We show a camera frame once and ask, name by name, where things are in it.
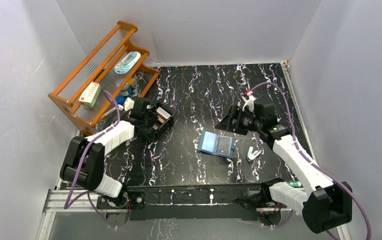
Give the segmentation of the black credit card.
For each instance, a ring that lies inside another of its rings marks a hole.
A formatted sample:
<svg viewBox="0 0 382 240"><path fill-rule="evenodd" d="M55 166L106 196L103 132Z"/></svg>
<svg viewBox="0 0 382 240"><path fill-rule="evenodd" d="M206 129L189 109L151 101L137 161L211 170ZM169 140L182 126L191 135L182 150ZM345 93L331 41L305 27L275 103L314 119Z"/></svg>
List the black credit card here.
<svg viewBox="0 0 382 240"><path fill-rule="evenodd" d="M216 153L222 156L230 156L232 151L232 138L219 136Z"/></svg>

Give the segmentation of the blue card holder wallet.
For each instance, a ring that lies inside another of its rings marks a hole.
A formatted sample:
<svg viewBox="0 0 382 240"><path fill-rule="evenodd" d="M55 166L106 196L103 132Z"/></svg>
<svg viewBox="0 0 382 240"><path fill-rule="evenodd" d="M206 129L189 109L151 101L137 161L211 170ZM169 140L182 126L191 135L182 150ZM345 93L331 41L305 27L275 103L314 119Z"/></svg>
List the blue card holder wallet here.
<svg viewBox="0 0 382 240"><path fill-rule="evenodd" d="M236 149L235 138L231 137L232 138L232 144L231 144L230 156L224 156L224 155L219 155L218 153L216 153L217 145L218 145L218 141L219 141L219 136L224 136L224 135L217 135L215 133L204 130L201 133L197 149L200 152L203 152L203 153L206 153L209 155L231 159L233 157L234 151Z"/></svg>

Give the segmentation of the black plastic card box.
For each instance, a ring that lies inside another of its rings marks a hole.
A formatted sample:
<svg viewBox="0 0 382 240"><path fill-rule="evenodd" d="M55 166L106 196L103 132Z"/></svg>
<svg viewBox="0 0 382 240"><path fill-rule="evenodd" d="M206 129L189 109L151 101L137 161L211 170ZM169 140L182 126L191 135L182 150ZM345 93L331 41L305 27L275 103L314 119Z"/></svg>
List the black plastic card box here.
<svg viewBox="0 0 382 240"><path fill-rule="evenodd" d="M174 125L175 112L164 104L156 102L137 127L137 135L147 143L157 141L169 128Z"/></svg>

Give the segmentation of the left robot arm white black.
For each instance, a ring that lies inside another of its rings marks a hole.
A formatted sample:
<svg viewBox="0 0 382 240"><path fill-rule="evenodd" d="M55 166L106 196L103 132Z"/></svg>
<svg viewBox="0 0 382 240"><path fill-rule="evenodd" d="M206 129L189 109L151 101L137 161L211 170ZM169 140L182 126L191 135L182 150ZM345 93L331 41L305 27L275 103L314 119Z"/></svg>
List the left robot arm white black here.
<svg viewBox="0 0 382 240"><path fill-rule="evenodd" d="M128 203L123 184L105 173L105 158L121 144L139 133L153 133L152 125L159 119L159 103L138 97L125 106L117 108L117 119L105 129L87 136L74 137L67 148L60 169L60 178L85 190L109 197L116 208Z"/></svg>

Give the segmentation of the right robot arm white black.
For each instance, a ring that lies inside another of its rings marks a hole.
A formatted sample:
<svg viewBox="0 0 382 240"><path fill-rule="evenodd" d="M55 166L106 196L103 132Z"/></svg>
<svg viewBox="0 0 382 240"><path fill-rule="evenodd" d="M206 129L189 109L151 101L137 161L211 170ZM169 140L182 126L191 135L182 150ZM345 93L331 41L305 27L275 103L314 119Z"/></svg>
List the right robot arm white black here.
<svg viewBox="0 0 382 240"><path fill-rule="evenodd" d="M225 118L215 125L217 130L246 135L257 132L260 139L276 153L301 182L298 190L281 178L261 184L258 198L267 207L283 204L302 215L307 227L315 234L347 224L352 220L353 204L350 186L334 182L317 169L317 164L306 155L289 127L281 124L275 105L256 100L248 106L232 105Z"/></svg>

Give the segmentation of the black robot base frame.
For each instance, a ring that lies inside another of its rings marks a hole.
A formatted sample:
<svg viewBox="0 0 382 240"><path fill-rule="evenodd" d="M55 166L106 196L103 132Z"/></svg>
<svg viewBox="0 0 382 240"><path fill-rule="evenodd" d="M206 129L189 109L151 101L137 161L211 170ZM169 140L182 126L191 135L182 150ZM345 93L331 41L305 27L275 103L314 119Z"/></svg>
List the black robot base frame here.
<svg viewBox="0 0 382 240"><path fill-rule="evenodd" d="M280 211L303 213L299 203L274 200L261 183L129 186L116 199L80 189L74 190L71 202L69 212L96 209L103 216L130 214L133 221L170 218L254 221L257 214L272 213L276 218L266 223L277 226Z"/></svg>

